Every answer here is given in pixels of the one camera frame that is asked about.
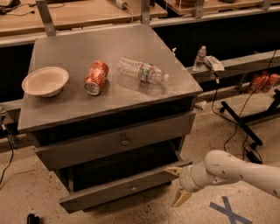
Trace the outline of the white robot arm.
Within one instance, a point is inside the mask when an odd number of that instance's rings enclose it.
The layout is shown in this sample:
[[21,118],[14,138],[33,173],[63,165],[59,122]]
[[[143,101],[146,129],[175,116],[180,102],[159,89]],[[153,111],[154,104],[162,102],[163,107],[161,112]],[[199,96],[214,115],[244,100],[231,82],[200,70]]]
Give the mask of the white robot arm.
[[193,193],[206,186],[220,186],[240,180],[280,198],[280,168],[243,161],[223,150],[209,151],[202,162],[184,167],[167,167],[180,183],[174,207],[180,207]]

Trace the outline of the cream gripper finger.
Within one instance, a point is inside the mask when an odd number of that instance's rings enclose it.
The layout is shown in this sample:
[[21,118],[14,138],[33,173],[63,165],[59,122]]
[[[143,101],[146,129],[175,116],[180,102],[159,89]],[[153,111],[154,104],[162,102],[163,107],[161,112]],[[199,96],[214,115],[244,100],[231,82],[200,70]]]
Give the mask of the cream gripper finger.
[[174,176],[179,176],[180,171],[182,170],[181,167],[166,167],[165,170]]
[[187,200],[191,198],[192,194],[185,189],[178,189],[172,202],[174,207],[180,207],[183,205]]

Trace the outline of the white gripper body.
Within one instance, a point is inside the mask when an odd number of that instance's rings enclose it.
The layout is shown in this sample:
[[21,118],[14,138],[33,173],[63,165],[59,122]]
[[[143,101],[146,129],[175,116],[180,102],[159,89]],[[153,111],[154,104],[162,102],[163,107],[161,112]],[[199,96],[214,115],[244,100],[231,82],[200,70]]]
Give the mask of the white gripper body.
[[201,188],[194,182],[192,177],[192,166],[184,166],[178,176],[180,185],[189,193],[196,193],[200,191]]

